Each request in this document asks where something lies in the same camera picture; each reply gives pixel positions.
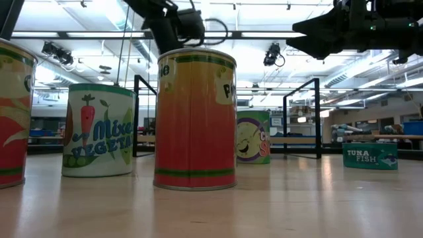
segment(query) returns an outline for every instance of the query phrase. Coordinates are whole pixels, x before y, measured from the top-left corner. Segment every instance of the tin can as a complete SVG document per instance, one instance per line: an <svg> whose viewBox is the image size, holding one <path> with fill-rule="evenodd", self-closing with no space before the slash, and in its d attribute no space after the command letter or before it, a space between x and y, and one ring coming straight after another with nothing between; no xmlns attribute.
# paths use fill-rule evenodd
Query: tin can
<svg viewBox="0 0 423 238"><path fill-rule="evenodd" d="M0 39L0 188L24 181L37 59Z"/></svg>
<svg viewBox="0 0 423 238"><path fill-rule="evenodd" d="M235 60L215 50L159 58L154 185L215 190L236 185Z"/></svg>
<svg viewBox="0 0 423 238"><path fill-rule="evenodd" d="M115 86L69 86L63 164L67 177L132 172L135 93Z"/></svg>
<svg viewBox="0 0 423 238"><path fill-rule="evenodd" d="M237 160L239 163L270 163L270 114L247 110L237 113Z"/></svg>

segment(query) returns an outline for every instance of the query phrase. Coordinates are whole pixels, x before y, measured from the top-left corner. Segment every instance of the giant can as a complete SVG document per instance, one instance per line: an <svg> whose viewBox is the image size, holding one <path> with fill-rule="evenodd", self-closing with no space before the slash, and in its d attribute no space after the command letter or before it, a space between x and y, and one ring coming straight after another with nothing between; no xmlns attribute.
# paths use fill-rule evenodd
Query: giant can
<svg viewBox="0 0 423 238"><path fill-rule="evenodd" d="M24 181L36 57L0 39L0 188Z"/></svg>
<svg viewBox="0 0 423 238"><path fill-rule="evenodd" d="M235 60L215 50L159 58L154 184L176 190L236 185Z"/></svg>
<svg viewBox="0 0 423 238"><path fill-rule="evenodd" d="M270 114L266 111L238 112L237 160L239 163L270 163Z"/></svg>
<svg viewBox="0 0 423 238"><path fill-rule="evenodd" d="M69 86L63 165L67 177L132 172L135 93L115 86Z"/></svg>

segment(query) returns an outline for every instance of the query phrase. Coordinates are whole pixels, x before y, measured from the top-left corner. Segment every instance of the cartoon carrot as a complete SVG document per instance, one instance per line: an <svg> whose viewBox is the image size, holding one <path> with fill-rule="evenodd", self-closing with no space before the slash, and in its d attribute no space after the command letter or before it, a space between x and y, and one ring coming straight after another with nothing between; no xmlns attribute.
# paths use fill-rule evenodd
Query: cartoon carrot
<svg viewBox="0 0 423 238"><path fill-rule="evenodd" d="M89 105L89 101L94 99L94 97L91 97L91 94L84 95L82 98L82 100L87 103L86 106L81 108L81 127L82 133L84 134L82 144L84 147L87 145L87 140L91 131L91 126L93 125L95 115L95 108Z"/></svg>

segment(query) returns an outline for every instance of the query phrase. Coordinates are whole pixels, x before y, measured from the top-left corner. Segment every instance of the blue bin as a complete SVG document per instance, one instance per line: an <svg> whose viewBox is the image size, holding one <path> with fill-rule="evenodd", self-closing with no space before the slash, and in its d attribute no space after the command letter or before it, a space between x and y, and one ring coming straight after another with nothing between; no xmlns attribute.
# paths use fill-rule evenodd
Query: blue bin
<svg viewBox="0 0 423 238"><path fill-rule="evenodd" d="M404 122L404 134L423 136L423 121Z"/></svg>

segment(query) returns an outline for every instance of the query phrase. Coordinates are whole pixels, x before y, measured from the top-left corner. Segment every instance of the teal can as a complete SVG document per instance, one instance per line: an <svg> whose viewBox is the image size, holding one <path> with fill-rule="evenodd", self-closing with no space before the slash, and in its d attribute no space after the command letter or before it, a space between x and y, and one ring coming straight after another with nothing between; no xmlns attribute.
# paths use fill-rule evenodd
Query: teal can
<svg viewBox="0 0 423 238"><path fill-rule="evenodd" d="M270 163L270 114L248 110L237 113L238 163Z"/></svg>
<svg viewBox="0 0 423 238"><path fill-rule="evenodd" d="M394 143L343 143L344 166L358 169L398 170Z"/></svg>

